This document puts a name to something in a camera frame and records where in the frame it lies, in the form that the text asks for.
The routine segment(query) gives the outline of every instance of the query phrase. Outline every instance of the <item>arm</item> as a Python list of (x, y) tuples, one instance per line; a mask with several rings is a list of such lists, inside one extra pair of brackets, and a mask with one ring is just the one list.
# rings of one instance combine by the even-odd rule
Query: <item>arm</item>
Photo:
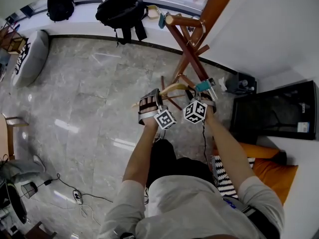
[[(148, 99), (142, 100), (142, 105), (150, 102), (152, 102), (152, 98), (148, 97)], [(156, 109), (157, 107), (147, 108), (142, 110), (141, 113), (147, 113)], [(143, 134), (131, 155), (123, 181), (133, 180), (145, 187), (150, 169), (153, 140), (159, 125), (154, 118), (144, 119), (143, 122), (145, 124)]]
[[(152, 98), (144, 99), (142, 105), (151, 101)], [(156, 109), (157, 107), (147, 108), (141, 113)], [(137, 223), (144, 218), (144, 187), (149, 174), (151, 149), (158, 124), (154, 118), (144, 119), (143, 122), (143, 134), (126, 167), (119, 193), (105, 216), (99, 239), (114, 238), (114, 229), (135, 234)]]
[(232, 181), (235, 190), (249, 177), (255, 176), (249, 166), (247, 155), (242, 146), (235, 140), (230, 132), (215, 118), (212, 107), (206, 112), (206, 123), (208, 124), (220, 156), (223, 166)]
[(214, 117), (211, 107), (208, 107), (205, 121), (212, 131), (221, 161), (239, 200), (262, 212), (281, 233), (285, 220), (284, 209), (276, 193), (255, 176), (243, 148)]

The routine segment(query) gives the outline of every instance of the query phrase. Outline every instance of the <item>forearm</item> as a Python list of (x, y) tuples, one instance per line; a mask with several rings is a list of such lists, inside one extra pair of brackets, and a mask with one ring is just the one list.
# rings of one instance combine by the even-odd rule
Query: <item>forearm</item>
[(126, 167), (123, 181), (133, 180), (141, 183), (143, 187), (146, 185), (150, 169), (151, 150), (156, 131), (155, 128), (144, 127), (143, 134)]
[(223, 166), (232, 181), (235, 190), (238, 191), (242, 182), (247, 178), (254, 176), (254, 172), (250, 168), (247, 160), (247, 155), (238, 141), (218, 121), (218, 119), (214, 116), (210, 116), (206, 119), (206, 122), (214, 136)]

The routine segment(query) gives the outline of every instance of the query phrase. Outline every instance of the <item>gray t-shirt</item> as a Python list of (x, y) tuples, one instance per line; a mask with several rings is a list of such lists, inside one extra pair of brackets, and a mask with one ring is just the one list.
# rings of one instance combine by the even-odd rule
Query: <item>gray t-shirt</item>
[[(276, 193), (258, 177), (245, 180), (238, 197), (242, 204), (262, 212), (282, 232), (283, 206)], [(219, 234), (260, 238), (240, 210), (225, 202), (211, 183), (197, 177), (171, 175), (157, 179), (149, 188), (147, 208), (145, 212), (143, 186), (124, 181), (98, 238), (119, 238), (114, 230), (133, 233), (137, 239), (194, 239)]]

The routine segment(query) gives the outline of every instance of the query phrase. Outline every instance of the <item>teal clip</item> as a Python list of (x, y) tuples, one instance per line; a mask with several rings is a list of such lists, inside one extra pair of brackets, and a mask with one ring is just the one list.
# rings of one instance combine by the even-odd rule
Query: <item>teal clip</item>
[(210, 89), (212, 86), (215, 86), (215, 81), (213, 78), (209, 78), (208, 80), (202, 81), (195, 86), (195, 89), (198, 92), (203, 92), (205, 90)]
[(164, 27), (165, 27), (165, 19), (166, 19), (166, 16), (164, 15), (164, 13), (160, 13), (160, 15), (159, 15), (159, 27), (161, 28), (161, 29), (163, 29)]

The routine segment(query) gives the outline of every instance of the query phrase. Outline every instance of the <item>black backpack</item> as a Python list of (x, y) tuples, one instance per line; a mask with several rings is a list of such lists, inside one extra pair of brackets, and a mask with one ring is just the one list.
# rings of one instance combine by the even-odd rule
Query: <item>black backpack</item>
[(74, 11), (73, 0), (48, 0), (48, 15), (54, 22), (69, 19)]
[(120, 43), (126, 44), (131, 42), (132, 27), (135, 27), (139, 41), (147, 38), (142, 24), (142, 19), (147, 15), (148, 10), (143, 0), (105, 0), (99, 5), (95, 17), (105, 26), (113, 28), (114, 31), (121, 28), (124, 40)]

